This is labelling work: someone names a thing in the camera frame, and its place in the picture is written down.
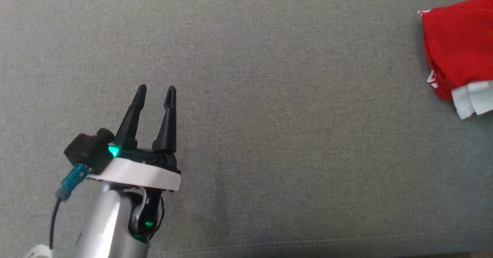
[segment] black cable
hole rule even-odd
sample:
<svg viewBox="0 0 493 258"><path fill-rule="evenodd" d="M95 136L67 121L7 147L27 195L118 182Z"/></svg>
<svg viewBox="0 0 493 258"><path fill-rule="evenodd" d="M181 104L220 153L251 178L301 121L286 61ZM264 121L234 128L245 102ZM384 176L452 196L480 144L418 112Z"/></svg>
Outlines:
<svg viewBox="0 0 493 258"><path fill-rule="evenodd" d="M60 207L60 203L62 202L61 198L57 198L57 202L55 203L55 207L53 208L53 213L51 214L50 221L50 241L49 246L50 249L53 249L53 234L55 232L55 219L57 217L58 207Z"/></svg>
<svg viewBox="0 0 493 258"><path fill-rule="evenodd" d="M161 227L161 224L162 224L163 219L164 219L164 199L163 199L163 196L161 196L161 210L162 210L162 212L161 212L161 218L159 219L159 223L156 226L156 230L154 231L154 233L152 235L150 235L149 240L151 240L154 237L154 235L157 232L157 230L159 230L159 228Z"/></svg>

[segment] cable connector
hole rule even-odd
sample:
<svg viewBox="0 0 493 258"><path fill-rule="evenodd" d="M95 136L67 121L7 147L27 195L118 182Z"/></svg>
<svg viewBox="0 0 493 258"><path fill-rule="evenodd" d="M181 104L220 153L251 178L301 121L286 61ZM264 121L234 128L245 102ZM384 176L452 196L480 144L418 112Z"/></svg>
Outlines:
<svg viewBox="0 0 493 258"><path fill-rule="evenodd" d="M62 186L57 190L55 196L63 200L63 202L67 201L68 198L72 195L72 191L79 185L84 179L88 176L89 169L87 165L78 163L75 167L67 174L67 177L63 179Z"/></svg>

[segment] gray fabric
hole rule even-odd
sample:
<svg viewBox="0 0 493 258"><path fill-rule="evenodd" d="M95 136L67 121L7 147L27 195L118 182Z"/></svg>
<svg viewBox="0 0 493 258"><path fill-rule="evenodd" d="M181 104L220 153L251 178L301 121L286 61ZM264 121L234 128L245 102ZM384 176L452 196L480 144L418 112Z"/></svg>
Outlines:
<svg viewBox="0 0 493 258"><path fill-rule="evenodd" d="M491 248L493 121L426 83L416 12L461 0L0 0L0 253L47 244L81 132L178 90L181 190L149 257ZM59 211L67 257L100 185Z"/></svg>

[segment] red cloth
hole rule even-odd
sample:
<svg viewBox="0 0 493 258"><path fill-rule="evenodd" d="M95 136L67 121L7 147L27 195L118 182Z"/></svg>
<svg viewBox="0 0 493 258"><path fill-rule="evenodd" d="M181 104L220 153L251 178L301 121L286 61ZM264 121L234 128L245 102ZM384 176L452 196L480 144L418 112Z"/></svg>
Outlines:
<svg viewBox="0 0 493 258"><path fill-rule="evenodd" d="M470 82L493 80L493 0L467 0L420 13L424 47L444 99Z"/></svg>

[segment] green led indicator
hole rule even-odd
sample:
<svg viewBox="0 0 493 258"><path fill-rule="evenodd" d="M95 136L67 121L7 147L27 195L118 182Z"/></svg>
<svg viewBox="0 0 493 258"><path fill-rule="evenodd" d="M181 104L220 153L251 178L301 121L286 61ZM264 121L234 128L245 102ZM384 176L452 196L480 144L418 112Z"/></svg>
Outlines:
<svg viewBox="0 0 493 258"><path fill-rule="evenodd" d="M120 152L120 149L122 149L122 147L121 146L117 146L115 144L112 145L112 146L108 146L108 150L111 153L111 155L113 155L113 157L118 156L118 153Z"/></svg>
<svg viewBox="0 0 493 258"><path fill-rule="evenodd" d="M151 228L151 227L153 227L153 225L154 225L153 221L146 221L146 227L147 228Z"/></svg>

